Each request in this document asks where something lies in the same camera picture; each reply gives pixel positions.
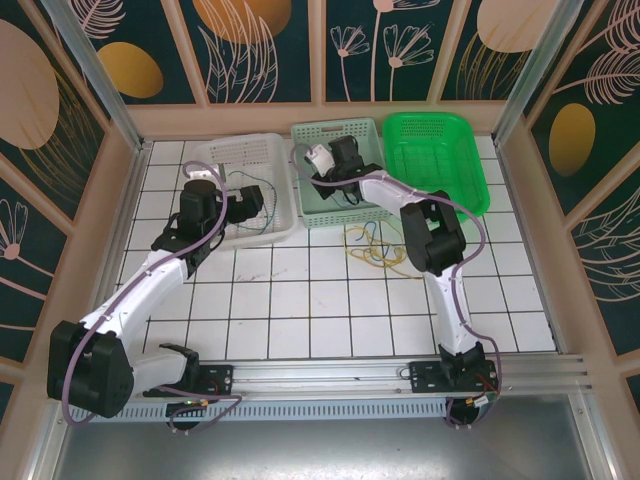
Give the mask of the bright green plastic basket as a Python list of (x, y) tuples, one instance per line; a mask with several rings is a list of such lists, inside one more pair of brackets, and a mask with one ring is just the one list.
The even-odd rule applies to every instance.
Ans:
[(425, 192), (442, 190), (474, 216), (490, 194), (469, 122), (452, 113), (395, 113), (382, 125), (386, 169)]

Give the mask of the white plastic basket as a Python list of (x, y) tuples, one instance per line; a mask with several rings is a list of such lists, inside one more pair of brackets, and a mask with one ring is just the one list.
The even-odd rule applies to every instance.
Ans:
[(284, 139), (274, 133), (249, 134), (206, 142), (190, 159), (224, 166), (226, 187), (232, 195), (242, 187), (258, 185), (264, 197), (260, 215), (225, 229), (220, 249), (269, 246), (288, 238), (297, 223), (293, 182)]

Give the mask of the pale mint plastic basket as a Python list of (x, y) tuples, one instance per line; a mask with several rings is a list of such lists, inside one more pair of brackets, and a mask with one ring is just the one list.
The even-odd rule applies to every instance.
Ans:
[[(386, 168), (383, 149), (375, 121), (371, 118), (340, 119), (323, 122), (294, 124), (291, 138), (295, 145), (321, 144), (329, 148), (329, 142), (351, 135), (358, 143), (358, 150), (365, 164), (376, 163)], [(303, 222), (308, 229), (347, 224), (364, 224), (368, 221), (387, 219), (390, 213), (367, 202), (350, 205), (341, 192), (323, 200), (314, 185), (299, 177), (298, 198)]]

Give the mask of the aluminium corner post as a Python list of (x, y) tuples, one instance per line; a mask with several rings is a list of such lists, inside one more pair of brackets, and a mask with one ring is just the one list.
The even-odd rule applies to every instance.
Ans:
[(126, 142), (136, 151), (144, 143), (120, 92), (99, 59), (92, 40), (106, 40), (126, 16), (124, 0), (39, 0), (52, 25), (92, 85)]
[(493, 145), (500, 149), (518, 123), (544, 73), (552, 63), (564, 39), (576, 22), (584, 0), (558, 0), (539, 41), (506, 101), (491, 133)]

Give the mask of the grey metal floor plate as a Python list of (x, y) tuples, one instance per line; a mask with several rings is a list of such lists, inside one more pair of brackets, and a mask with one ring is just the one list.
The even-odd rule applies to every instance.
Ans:
[(34, 480), (617, 480), (571, 419), (454, 430), (440, 419), (159, 424), (65, 433)]

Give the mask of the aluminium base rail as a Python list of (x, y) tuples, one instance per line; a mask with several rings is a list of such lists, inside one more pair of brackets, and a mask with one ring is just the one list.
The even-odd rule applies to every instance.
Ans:
[[(249, 401), (408, 397), (412, 357), (232, 361), (232, 388)], [(588, 392), (595, 386), (579, 355), (503, 354), (504, 396)]]

